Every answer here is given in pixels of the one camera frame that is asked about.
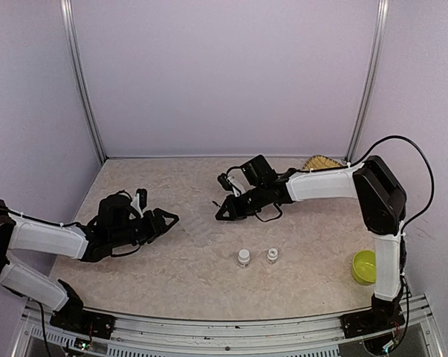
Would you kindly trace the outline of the clear plastic pill organizer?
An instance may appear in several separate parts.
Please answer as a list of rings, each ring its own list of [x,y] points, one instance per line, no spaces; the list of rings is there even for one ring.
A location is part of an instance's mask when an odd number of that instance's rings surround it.
[[[211,225],[212,209],[209,205],[184,205],[181,215],[181,226],[199,248],[212,245],[214,230]]]

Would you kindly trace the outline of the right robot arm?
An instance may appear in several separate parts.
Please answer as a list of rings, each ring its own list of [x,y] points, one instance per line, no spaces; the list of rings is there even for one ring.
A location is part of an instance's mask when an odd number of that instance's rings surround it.
[[[372,234],[375,248],[376,281],[373,304],[366,313],[366,324],[381,330],[395,317],[391,303],[403,293],[403,270],[406,262],[403,225],[406,218],[406,191],[383,159],[377,155],[358,164],[321,170],[290,168],[276,172],[263,155],[238,166],[249,190],[230,175],[218,176],[228,192],[215,219],[236,222],[258,216],[271,205],[312,199],[355,199],[366,229]]]

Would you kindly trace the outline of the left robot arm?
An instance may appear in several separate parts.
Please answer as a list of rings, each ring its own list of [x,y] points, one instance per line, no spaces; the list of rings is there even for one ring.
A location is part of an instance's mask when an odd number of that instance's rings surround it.
[[[38,251],[97,263],[117,257],[116,248],[138,251],[175,226],[179,217],[160,208],[147,209],[147,191],[131,196],[122,190],[102,199],[89,223],[55,223],[9,209],[0,199],[0,286],[34,299],[59,312],[76,331],[85,329],[90,315],[71,286],[53,281],[13,256],[14,251]]]

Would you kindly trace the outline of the white pill bottle left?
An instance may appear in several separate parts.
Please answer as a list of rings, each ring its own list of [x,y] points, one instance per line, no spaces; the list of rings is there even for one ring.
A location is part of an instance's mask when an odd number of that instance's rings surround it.
[[[238,252],[238,264],[241,268],[246,268],[250,264],[250,251],[246,248],[241,249]]]

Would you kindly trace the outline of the white pill bottle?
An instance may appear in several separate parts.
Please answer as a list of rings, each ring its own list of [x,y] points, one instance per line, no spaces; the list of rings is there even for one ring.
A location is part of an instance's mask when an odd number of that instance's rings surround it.
[[[241,249],[238,252],[238,264],[241,268],[246,268],[250,264],[250,251],[246,248]]]
[[[279,258],[279,251],[277,248],[270,248],[267,251],[267,262],[269,264],[274,264]]]

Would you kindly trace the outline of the white pill bottle right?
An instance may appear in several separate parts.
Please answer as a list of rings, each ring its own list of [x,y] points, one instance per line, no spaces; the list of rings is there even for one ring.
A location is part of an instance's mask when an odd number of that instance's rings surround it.
[[[274,264],[279,258],[279,251],[277,248],[270,248],[267,251],[267,262],[269,264]]]

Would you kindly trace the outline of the woven bamboo tray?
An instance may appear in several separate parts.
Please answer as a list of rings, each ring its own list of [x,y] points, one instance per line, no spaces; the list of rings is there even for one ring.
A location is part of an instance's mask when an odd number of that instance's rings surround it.
[[[339,169],[342,167],[343,164],[332,158],[324,155],[313,155],[305,161],[302,170],[304,172],[310,172],[317,170]]]

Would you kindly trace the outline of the lime green bowl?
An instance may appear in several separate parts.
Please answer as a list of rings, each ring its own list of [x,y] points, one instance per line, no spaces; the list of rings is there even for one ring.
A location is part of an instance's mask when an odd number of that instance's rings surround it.
[[[352,259],[351,275],[361,285],[374,284],[376,281],[375,252],[370,250],[358,251]]]

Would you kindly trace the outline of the front aluminium rail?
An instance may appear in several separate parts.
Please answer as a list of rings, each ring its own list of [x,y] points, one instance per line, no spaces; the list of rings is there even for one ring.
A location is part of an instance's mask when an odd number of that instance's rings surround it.
[[[446,350],[425,296],[401,303],[409,325],[347,337],[341,313],[248,321],[156,318],[114,312],[107,338],[65,331],[41,320],[28,303],[9,356],[342,356],[403,339],[391,356],[445,356]]]

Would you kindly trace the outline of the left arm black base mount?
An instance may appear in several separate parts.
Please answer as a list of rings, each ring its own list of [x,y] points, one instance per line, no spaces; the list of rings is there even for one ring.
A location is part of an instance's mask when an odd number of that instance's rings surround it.
[[[113,315],[87,310],[80,299],[69,298],[60,310],[53,312],[50,324],[69,332],[109,340],[115,321]]]

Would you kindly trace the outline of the right aluminium frame post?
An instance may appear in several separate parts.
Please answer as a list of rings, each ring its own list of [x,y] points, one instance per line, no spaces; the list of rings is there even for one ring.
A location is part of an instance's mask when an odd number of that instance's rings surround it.
[[[369,55],[368,68],[366,71],[366,78],[363,86],[363,93],[357,110],[356,121],[352,131],[351,139],[349,141],[348,149],[345,154],[345,160],[350,162],[355,161],[357,147],[362,137],[363,127],[366,122],[371,95],[377,77],[377,69],[380,61],[380,53],[383,47],[383,37],[388,18],[389,1],[379,0],[377,4],[377,18],[374,26],[374,34]]]

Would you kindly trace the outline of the aluminium frame post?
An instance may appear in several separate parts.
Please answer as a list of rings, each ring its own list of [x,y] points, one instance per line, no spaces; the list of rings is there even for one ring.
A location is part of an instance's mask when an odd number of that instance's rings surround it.
[[[380,53],[383,47],[383,37],[388,18],[389,1],[379,0],[377,4],[377,18],[374,26],[374,34],[369,55],[368,68],[366,71],[366,78],[363,86],[363,93],[357,110],[356,121],[352,131],[351,139],[349,141],[348,149],[345,154],[345,160],[350,162],[355,161],[357,147],[362,137],[363,127],[366,122],[371,95],[377,77],[377,69],[380,61]]]
[[[79,94],[82,109],[85,115],[86,126],[88,127],[89,135],[91,137],[92,145],[101,166],[104,165],[108,159],[97,122],[91,106],[91,99],[86,85],[85,74],[82,68],[82,61],[79,52],[79,42],[77,31],[74,23],[73,4],[70,0],[61,0],[60,8],[62,13],[62,20],[65,29],[65,35],[68,43],[68,50],[71,56],[71,64],[74,73],[74,78],[77,84],[77,91]]]

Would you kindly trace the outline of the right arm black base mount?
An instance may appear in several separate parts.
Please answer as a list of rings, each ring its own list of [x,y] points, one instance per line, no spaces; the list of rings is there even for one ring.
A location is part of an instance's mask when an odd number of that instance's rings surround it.
[[[387,301],[373,295],[369,309],[343,314],[340,322],[345,338],[355,338],[403,325],[405,318],[399,297]]]

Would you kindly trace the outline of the left aluminium frame post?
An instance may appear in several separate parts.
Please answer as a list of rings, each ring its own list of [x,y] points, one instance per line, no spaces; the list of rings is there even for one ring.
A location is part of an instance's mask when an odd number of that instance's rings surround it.
[[[71,56],[71,64],[74,73],[74,78],[77,84],[77,91],[79,94],[82,109],[85,115],[86,126],[88,127],[89,135],[91,137],[92,145],[101,166],[104,165],[108,159],[97,122],[91,106],[91,99],[86,85],[85,74],[82,68],[82,61],[79,52],[79,42],[77,31],[74,23],[73,4],[70,0],[61,0],[60,8],[62,13],[62,20],[65,29],[65,35],[68,43],[68,50]]]

